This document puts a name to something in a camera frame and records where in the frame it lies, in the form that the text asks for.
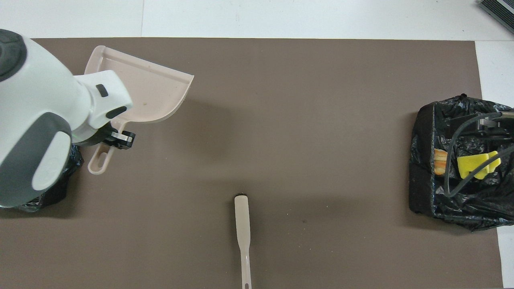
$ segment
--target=black trash bag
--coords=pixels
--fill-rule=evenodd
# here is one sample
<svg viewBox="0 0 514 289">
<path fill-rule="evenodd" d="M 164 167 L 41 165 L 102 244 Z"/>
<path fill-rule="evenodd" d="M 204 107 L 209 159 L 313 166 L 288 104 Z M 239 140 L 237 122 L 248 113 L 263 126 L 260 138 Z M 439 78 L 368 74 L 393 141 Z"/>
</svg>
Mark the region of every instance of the black trash bag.
<svg viewBox="0 0 514 289">
<path fill-rule="evenodd" d="M 444 174 L 434 172 L 434 149 L 448 152 L 452 130 L 461 119 L 476 114 L 512 111 L 491 101 L 469 98 L 465 94 L 423 106 L 412 131 L 409 161 L 409 208 L 415 213 L 457 224 L 471 231 L 514 224 L 514 157 L 502 157 L 501 165 L 480 180 L 473 178 L 455 196 L 444 194 Z M 467 129 L 453 148 L 449 172 L 450 189 L 462 180 L 456 158 L 501 152 L 514 145 L 514 120 L 502 119 L 501 128 L 492 136 L 477 129 Z"/>
<path fill-rule="evenodd" d="M 60 202 L 66 197 L 69 178 L 83 163 L 84 159 L 82 158 L 79 147 L 72 144 L 68 162 L 57 182 L 39 197 L 17 208 L 25 212 L 36 212 L 46 206 Z"/>
</svg>

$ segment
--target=black cable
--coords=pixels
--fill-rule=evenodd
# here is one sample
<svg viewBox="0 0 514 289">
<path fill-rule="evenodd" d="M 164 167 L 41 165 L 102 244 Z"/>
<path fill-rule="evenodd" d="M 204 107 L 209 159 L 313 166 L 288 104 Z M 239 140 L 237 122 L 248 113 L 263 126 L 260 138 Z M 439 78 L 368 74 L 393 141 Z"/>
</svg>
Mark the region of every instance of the black cable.
<svg viewBox="0 0 514 289">
<path fill-rule="evenodd" d="M 490 163 L 492 163 L 493 161 L 501 158 L 501 157 L 504 157 L 508 154 L 511 154 L 512 152 L 514 152 L 514 146 L 509 146 L 508 148 L 506 148 L 505 150 L 499 152 L 497 155 L 495 155 L 494 157 L 486 160 L 485 162 L 483 162 L 481 165 L 479 165 L 476 169 L 474 169 L 472 172 L 469 173 L 469 175 L 467 177 L 465 177 L 451 192 L 450 192 L 450 195 L 446 195 L 448 197 L 453 197 L 455 196 L 462 188 L 464 188 L 465 185 L 467 185 L 469 183 L 469 181 L 478 173 L 480 172 L 482 169 L 484 169 L 486 166 L 488 166 Z"/>
<path fill-rule="evenodd" d="M 476 121 L 479 121 L 481 119 L 485 119 L 487 117 L 490 117 L 490 118 L 499 118 L 502 116 L 502 113 L 501 112 L 496 112 L 496 113 L 486 113 L 486 114 L 481 114 L 481 115 L 478 115 L 478 116 L 475 116 L 473 118 L 470 118 L 468 120 L 466 120 L 465 122 L 463 122 L 458 128 L 457 130 L 455 131 L 455 133 L 453 134 L 452 138 L 451 138 L 451 141 L 450 141 L 450 145 L 448 146 L 448 155 L 446 156 L 446 170 L 445 170 L 445 181 L 444 181 L 444 184 L 443 184 L 443 188 L 444 188 L 444 191 L 445 191 L 445 196 L 447 197 L 453 197 L 455 196 L 459 191 L 460 189 L 462 189 L 470 180 L 473 176 L 475 176 L 476 173 L 478 173 L 480 170 L 482 170 L 483 168 L 485 168 L 488 164 L 490 164 L 491 162 L 493 162 L 494 160 L 502 157 L 503 155 L 507 154 L 502 154 L 503 152 L 505 151 L 508 151 L 510 148 L 513 148 L 512 150 L 514 150 L 514 146 L 512 147 L 509 147 L 508 149 L 505 149 L 503 150 L 501 153 L 498 153 L 496 156 L 488 159 L 487 161 L 485 161 L 484 163 L 482 163 L 477 169 L 475 169 L 472 173 L 470 173 L 464 180 L 462 180 L 458 185 L 457 187 L 455 187 L 452 191 L 450 191 L 450 182 L 449 182 L 449 175 L 450 175 L 450 166 L 451 166 L 451 155 L 453 153 L 453 147 L 455 146 L 455 143 L 457 142 L 457 138 L 460 136 L 460 134 L 462 133 L 462 131 L 467 128 L 470 124 L 473 124 L 474 122 Z"/>
</svg>

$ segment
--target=yellow sponge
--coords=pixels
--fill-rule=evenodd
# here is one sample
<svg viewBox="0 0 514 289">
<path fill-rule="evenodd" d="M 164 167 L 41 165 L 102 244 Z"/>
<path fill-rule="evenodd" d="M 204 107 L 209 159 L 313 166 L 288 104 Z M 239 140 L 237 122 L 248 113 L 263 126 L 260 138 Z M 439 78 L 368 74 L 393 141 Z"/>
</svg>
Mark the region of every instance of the yellow sponge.
<svg viewBox="0 0 514 289">
<path fill-rule="evenodd" d="M 492 151 L 488 154 L 478 154 L 478 155 L 469 155 L 469 156 L 460 156 L 457 158 L 458 172 L 461 175 L 461 178 L 465 178 L 480 166 L 483 162 L 487 161 L 491 157 L 497 155 L 497 151 Z M 499 166 L 502 161 L 498 158 L 486 166 L 483 170 L 475 174 L 475 178 L 484 179 L 488 173 L 494 172 L 497 166 Z"/>
</svg>

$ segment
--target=pink dustpan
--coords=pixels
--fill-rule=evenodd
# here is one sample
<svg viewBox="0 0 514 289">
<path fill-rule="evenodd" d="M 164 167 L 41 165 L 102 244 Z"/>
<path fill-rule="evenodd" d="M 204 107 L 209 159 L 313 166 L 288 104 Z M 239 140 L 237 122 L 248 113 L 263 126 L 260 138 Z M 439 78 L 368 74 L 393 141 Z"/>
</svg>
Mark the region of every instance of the pink dustpan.
<svg viewBox="0 0 514 289">
<path fill-rule="evenodd" d="M 111 125 L 119 132 L 131 121 L 152 123 L 170 117 L 182 104 L 194 77 L 105 46 L 97 46 L 84 74 L 103 70 L 116 72 L 134 103 L 130 110 L 112 119 Z M 105 172 L 116 150 L 99 144 L 87 165 L 90 173 L 99 175 Z"/>
</svg>

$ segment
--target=white floor tile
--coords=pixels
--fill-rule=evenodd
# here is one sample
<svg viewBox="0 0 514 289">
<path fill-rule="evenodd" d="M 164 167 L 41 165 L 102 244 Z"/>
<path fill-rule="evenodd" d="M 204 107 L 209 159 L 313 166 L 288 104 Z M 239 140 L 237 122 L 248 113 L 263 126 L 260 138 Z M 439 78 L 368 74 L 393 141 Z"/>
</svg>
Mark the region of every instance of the white floor tile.
<svg viewBox="0 0 514 289">
<path fill-rule="evenodd" d="M 514 40 L 475 0 L 145 0 L 142 36 Z"/>
<path fill-rule="evenodd" d="M 514 107 L 514 41 L 477 41 L 482 97 Z M 503 286 L 514 287 L 514 226 L 498 228 Z"/>
<path fill-rule="evenodd" d="M 31 38 L 140 37 L 143 0 L 2 0 L 0 28 Z"/>
</svg>

